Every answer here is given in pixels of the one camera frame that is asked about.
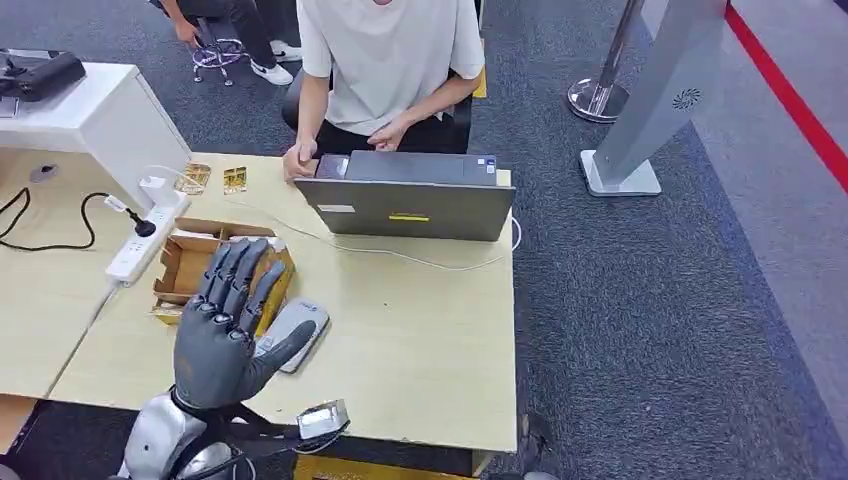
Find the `black pants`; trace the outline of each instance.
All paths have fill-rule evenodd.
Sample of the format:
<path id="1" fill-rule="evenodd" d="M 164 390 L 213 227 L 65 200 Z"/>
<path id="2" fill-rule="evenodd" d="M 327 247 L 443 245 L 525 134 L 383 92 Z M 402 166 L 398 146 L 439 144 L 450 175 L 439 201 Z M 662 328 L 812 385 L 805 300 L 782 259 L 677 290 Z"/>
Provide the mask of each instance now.
<path id="1" fill-rule="evenodd" d="M 269 28 L 280 20 L 280 9 L 274 2 L 281 0 L 177 0 L 183 15 L 226 18 L 233 24 L 244 49 L 254 62 L 263 67 L 277 65 L 271 51 Z"/>
<path id="2" fill-rule="evenodd" d="M 430 117 L 409 127 L 398 146 L 399 152 L 419 153 L 456 153 L 451 137 L 453 119 L 443 115 L 444 121 Z M 324 120 L 318 131 L 318 151 L 315 158 L 321 158 L 325 153 L 350 155 L 354 150 L 374 150 L 368 144 L 368 137 L 342 130 Z"/>

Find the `laptop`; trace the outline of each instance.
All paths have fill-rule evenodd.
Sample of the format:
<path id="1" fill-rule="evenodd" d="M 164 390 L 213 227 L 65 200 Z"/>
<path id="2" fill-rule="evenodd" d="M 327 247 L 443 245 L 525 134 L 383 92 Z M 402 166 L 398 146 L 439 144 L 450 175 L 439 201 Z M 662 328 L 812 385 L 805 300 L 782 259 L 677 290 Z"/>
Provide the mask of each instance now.
<path id="1" fill-rule="evenodd" d="M 355 151 L 294 182 L 336 234 L 493 242 L 515 196 L 496 172 L 492 155 Z"/>

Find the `sneaker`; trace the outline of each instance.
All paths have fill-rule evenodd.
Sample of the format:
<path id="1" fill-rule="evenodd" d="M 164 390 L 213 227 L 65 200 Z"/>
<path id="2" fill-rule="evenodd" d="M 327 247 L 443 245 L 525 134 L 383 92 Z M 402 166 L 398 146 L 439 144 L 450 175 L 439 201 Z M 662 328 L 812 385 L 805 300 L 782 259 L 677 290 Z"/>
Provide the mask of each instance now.
<path id="1" fill-rule="evenodd" d="M 278 62 L 297 62 L 303 58 L 300 47 L 292 47 L 282 40 L 271 40 L 271 51 Z"/>
<path id="2" fill-rule="evenodd" d="M 253 73 L 259 75 L 265 80 L 268 80 L 274 85 L 288 85 L 294 81 L 294 77 L 292 77 L 289 72 L 279 65 L 274 65 L 273 68 L 268 68 L 251 60 L 250 68 L 253 69 Z"/>

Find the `gray carpet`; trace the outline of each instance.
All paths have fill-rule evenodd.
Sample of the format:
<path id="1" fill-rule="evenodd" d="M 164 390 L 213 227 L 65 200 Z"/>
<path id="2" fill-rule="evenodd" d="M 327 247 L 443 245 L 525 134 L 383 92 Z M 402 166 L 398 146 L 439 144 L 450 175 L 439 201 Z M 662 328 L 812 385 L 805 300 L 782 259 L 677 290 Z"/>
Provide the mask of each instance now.
<path id="1" fill-rule="evenodd" d="M 167 23 L 143 2 L 89 0 L 96 19 L 69 3 L 3 4 L 0 19 L 15 22 L 0 45 L 139 64 L 194 150 L 268 154 L 290 139 L 277 115 L 282 90 L 247 70 L 230 89 L 193 84 Z M 564 479 L 848 478 L 844 446 L 691 126 L 654 158 L 660 197 L 586 193 L 577 155 L 605 127 L 567 113 L 561 93 L 594 72 L 622 6 L 489 0 L 486 9 L 490 98 L 475 103 L 471 150 L 497 154 L 519 189 L 517 391 L 519 411 L 553 427 L 543 469 Z M 639 27 L 626 84 L 648 46 Z M 41 462 L 33 478 L 107 473 L 131 414 L 50 408 L 21 452 Z M 110 453 L 81 459 L 99 451 L 92 445 Z M 372 458 L 437 470 L 466 460 L 362 445 Z M 519 461 L 500 457 L 490 471 Z M 290 465 L 272 467 L 267 478 Z"/>

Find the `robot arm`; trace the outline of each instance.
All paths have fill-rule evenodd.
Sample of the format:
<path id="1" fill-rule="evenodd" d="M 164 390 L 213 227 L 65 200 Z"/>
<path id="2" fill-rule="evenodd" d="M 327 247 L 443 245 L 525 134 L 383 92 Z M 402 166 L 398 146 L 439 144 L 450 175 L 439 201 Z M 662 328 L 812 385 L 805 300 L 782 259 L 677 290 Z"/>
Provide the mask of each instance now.
<path id="1" fill-rule="evenodd" d="M 175 384 L 141 410 L 117 477 L 132 480 L 213 480 L 233 477 L 249 455 L 264 456 L 333 441 L 348 422 L 344 402 L 316 407 L 298 418 L 318 425 L 273 425 L 241 402 L 259 393 L 315 331 L 303 322 L 267 353 L 254 356 L 254 334 L 265 301 L 283 272 L 277 262 L 248 292 L 268 243 L 223 244 L 186 304 L 174 347 Z M 243 422 L 233 423 L 239 418 Z"/>

